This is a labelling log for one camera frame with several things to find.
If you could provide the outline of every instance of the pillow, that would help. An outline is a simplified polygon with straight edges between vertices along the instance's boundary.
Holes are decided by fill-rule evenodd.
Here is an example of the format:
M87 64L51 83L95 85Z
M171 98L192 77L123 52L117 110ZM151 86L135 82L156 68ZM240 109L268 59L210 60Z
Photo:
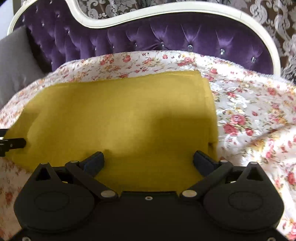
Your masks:
M0 40L0 109L15 93L44 75L32 55L26 27Z

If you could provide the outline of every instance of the yellow fabric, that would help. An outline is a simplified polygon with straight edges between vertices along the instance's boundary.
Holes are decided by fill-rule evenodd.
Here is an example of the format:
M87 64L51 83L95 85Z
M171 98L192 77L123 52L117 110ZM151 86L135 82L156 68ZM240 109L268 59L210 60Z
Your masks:
M46 88L5 137L27 140L7 157L31 171L101 151L96 178L120 193L183 191L201 180L193 154L215 158L217 136L208 80L180 71Z

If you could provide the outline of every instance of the purple velvet upholstery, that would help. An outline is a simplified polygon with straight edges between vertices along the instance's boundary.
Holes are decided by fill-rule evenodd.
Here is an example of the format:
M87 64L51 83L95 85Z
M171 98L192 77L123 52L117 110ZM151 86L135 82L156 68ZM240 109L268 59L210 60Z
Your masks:
M45 72L70 60L109 53L185 50L273 73L262 40L244 24L219 15L171 13L91 29L74 19L64 0L38 0L18 19L15 29L22 25L28 28L33 54Z

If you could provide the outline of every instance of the bed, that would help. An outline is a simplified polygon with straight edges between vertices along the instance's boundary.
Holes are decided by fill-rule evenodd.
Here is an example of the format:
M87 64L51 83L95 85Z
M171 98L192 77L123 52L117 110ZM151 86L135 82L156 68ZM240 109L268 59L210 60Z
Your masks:
M286 205L278 230L296 238L295 89L280 78L277 48L254 19L225 5L177 2L95 20L76 1L37 0L25 2L8 34L22 26L49 74L14 95L0 112L0 128L11 127L36 93L56 83L198 70L216 103L219 159L263 166ZM8 239L19 229L12 207L30 173L1 163L0 235Z

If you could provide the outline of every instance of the flower pattern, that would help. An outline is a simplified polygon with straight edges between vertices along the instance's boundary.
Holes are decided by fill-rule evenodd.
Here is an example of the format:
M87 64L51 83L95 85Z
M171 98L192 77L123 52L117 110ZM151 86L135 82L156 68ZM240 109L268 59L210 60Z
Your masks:
M0 110L0 128L10 128L24 106L44 88L57 83L89 82L141 76L164 71L198 70L209 80L216 105L219 160L246 166L257 161L285 203L278 230L296 237L296 94L280 77L246 70L235 63L182 51L109 54L71 61L36 80ZM0 236L19 229L13 203L30 176L0 158Z

